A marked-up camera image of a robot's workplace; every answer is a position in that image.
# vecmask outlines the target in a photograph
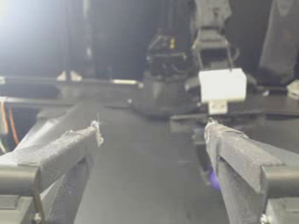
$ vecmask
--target white cube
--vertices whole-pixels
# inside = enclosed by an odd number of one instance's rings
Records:
[[[247,98],[247,76],[240,68],[200,72],[200,101],[243,102]]]

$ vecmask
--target white block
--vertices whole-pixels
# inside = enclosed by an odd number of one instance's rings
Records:
[[[299,80],[295,80],[288,86],[287,86],[287,95],[288,97],[299,100]]]
[[[200,100],[243,102],[247,98],[247,76],[241,69],[200,72]]]
[[[209,102],[209,115],[225,115],[229,112],[229,105],[227,101]]]

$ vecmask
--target metal rod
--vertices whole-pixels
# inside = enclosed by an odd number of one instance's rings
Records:
[[[137,85],[136,80],[94,80],[85,79],[81,81],[65,81],[56,80],[52,78],[40,78],[40,77],[20,77],[20,76],[1,76],[0,77],[0,85],[45,85],[45,86],[73,86],[73,87],[84,87],[84,86],[126,86],[133,87]]]
[[[0,102],[12,108],[42,109],[46,107],[70,107],[76,104],[74,101],[49,100],[49,99],[26,99],[14,97],[0,97]]]

